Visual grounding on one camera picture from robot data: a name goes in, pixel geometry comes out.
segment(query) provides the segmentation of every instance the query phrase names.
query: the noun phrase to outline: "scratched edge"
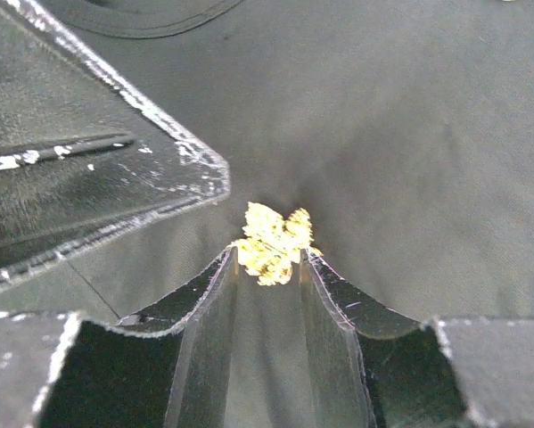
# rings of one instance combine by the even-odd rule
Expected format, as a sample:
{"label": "scratched edge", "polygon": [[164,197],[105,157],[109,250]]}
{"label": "scratched edge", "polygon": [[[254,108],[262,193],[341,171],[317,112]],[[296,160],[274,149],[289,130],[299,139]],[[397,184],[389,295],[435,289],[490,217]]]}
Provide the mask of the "scratched edge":
{"label": "scratched edge", "polygon": [[[214,258],[207,267],[205,267],[197,276],[194,278],[197,278],[198,276],[201,276],[204,274],[204,272],[210,268],[215,263],[218,263],[218,267],[213,274],[213,277],[209,280],[209,284],[207,288],[205,289],[205,292],[201,295],[201,297],[197,300],[195,305],[193,306],[193,309],[189,311],[183,318],[175,322],[170,328],[160,330],[158,332],[151,332],[151,333],[145,333],[145,332],[137,332],[134,330],[128,330],[125,328],[122,328],[119,325],[108,325],[105,323],[101,323],[98,321],[94,321],[95,324],[102,325],[107,331],[119,333],[124,336],[132,336],[132,337],[141,337],[141,338],[159,338],[167,335],[175,335],[180,332],[182,332],[185,329],[185,326],[187,325],[188,321],[192,318],[193,314],[196,312],[201,312],[204,309],[206,309],[210,304],[210,299],[217,296],[218,294],[218,288],[223,286],[223,282],[225,280],[228,280],[228,278],[225,277],[226,270],[229,269],[229,266],[234,263],[236,265],[236,249],[232,247],[226,247],[221,253]],[[135,312],[135,314],[142,312],[142,310],[138,310]]]}
{"label": "scratched edge", "polygon": [[307,265],[308,275],[310,276],[312,283],[316,287],[316,292],[320,296],[322,303],[324,304],[326,310],[333,318],[333,320],[340,325],[341,328],[353,329],[356,331],[356,326],[346,317],[346,314],[340,309],[338,305],[334,303],[332,295],[324,287],[324,279],[320,276],[320,273],[316,269],[316,264],[323,264],[326,267],[330,268],[332,272],[337,275],[340,279],[343,278],[336,273],[332,267],[330,267],[321,256],[317,256],[313,251],[309,249],[302,249],[302,257],[300,258],[300,263]]}
{"label": "scratched edge", "polygon": [[[218,169],[224,176],[223,186],[226,193],[230,193],[229,167],[227,162],[203,141],[194,136],[190,131],[175,121],[164,110],[155,105],[137,88],[135,88],[105,60],[97,55],[92,49],[84,44],[69,29],[64,27],[35,0],[0,0],[0,3],[8,4],[33,29],[47,35],[61,48],[71,59],[77,60],[84,65],[94,76],[101,80],[116,92],[128,105],[139,110],[149,121],[160,127],[172,138],[175,144],[186,150],[199,163],[212,169]],[[212,163],[204,162],[202,154],[208,154]]]}
{"label": "scratched edge", "polygon": [[[139,110],[149,121],[176,140],[175,144],[180,149],[183,148],[186,150],[201,164],[219,170],[223,176],[222,185],[224,189],[221,195],[214,198],[203,200],[201,197],[196,197],[194,200],[191,200],[191,205],[185,204],[184,206],[174,207],[172,210],[169,207],[152,210],[144,215],[134,216],[131,219],[103,227],[83,239],[63,243],[50,251],[41,252],[28,260],[2,268],[0,269],[0,292],[15,286],[15,283],[12,282],[12,276],[18,275],[21,269],[30,275],[36,275],[39,272],[47,270],[52,264],[65,259],[65,256],[68,254],[70,256],[79,255],[79,253],[86,251],[92,243],[98,244],[100,242],[105,243],[106,241],[111,241],[137,227],[146,226],[158,219],[169,217],[170,213],[179,214],[189,209],[198,208],[207,202],[223,201],[231,193],[229,167],[227,162],[218,153],[209,148],[160,107],[141,94],[139,90],[120,76],[108,62],[104,61],[88,46],[82,43],[76,35],[65,28],[43,6],[34,0],[0,0],[0,3],[8,4],[31,25],[31,28],[48,35],[69,57],[84,65],[94,76],[116,92],[125,103]],[[203,162],[201,159],[203,153],[208,154],[213,162]],[[16,282],[23,279],[22,277],[23,274],[21,273],[21,278],[17,278],[18,281]]]}

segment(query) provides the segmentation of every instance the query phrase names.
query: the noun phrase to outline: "circular imprint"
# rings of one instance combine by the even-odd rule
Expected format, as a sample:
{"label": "circular imprint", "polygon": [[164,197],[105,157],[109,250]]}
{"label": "circular imprint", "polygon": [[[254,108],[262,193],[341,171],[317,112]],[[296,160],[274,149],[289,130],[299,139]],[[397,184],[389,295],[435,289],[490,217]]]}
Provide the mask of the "circular imprint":
{"label": "circular imprint", "polygon": [[199,27],[242,0],[41,0],[59,20],[121,38],[174,36]]}

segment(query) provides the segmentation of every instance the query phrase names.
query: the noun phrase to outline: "gold nugget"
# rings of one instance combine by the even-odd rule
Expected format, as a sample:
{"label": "gold nugget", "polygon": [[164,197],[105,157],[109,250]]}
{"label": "gold nugget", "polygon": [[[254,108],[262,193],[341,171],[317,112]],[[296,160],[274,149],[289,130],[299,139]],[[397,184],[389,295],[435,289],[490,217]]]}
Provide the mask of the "gold nugget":
{"label": "gold nugget", "polygon": [[247,238],[231,243],[239,252],[239,264],[251,276],[259,277],[259,285],[287,284],[292,276],[292,263],[300,262],[300,250],[313,242],[310,215],[295,210],[287,220],[265,205],[249,202],[245,213]]}

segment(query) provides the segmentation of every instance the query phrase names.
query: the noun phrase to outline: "gray cloth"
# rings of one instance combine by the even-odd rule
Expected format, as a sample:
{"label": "gray cloth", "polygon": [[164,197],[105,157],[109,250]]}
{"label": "gray cloth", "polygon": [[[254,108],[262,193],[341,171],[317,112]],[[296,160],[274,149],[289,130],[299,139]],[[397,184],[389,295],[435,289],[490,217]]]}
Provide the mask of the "gray cloth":
{"label": "gray cloth", "polygon": [[[328,262],[411,317],[534,315],[534,0],[245,0],[175,37],[77,33],[231,165],[228,201],[168,223],[174,284],[254,201],[310,211]],[[298,305],[242,290],[227,428],[314,426]]]}

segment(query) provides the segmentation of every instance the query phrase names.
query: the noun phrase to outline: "yellow crystal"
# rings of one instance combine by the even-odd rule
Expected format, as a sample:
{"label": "yellow crystal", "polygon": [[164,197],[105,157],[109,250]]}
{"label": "yellow crystal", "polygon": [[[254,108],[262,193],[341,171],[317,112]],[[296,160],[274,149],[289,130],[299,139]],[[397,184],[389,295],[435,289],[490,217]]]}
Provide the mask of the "yellow crystal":
{"label": "yellow crystal", "polygon": [[259,277],[259,285],[287,284],[292,276],[292,263],[300,262],[300,250],[313,242],[310,215],[295,210],[287,220],[261,203],[249,202],[245,213],[247,236],[231,243],[239,253],[239,264],[251,276]]}

